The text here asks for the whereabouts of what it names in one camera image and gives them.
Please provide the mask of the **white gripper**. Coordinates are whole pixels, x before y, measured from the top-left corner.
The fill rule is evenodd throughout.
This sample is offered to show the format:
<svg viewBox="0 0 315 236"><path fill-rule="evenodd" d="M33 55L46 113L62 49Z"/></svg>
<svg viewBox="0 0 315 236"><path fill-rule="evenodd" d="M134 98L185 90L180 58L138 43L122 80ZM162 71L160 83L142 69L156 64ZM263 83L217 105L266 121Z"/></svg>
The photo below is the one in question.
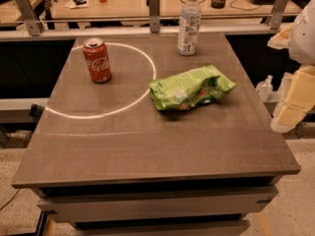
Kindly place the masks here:
<svg viewBox="0 0 315 236"><path fill-rule="evenodd" d="M285 73L279 88L271 128L287 133L315 106L315 0L311 0L295 18L272 36L267 45L274 49L288 48L289 57L301 65L293 74Z"/></svg>

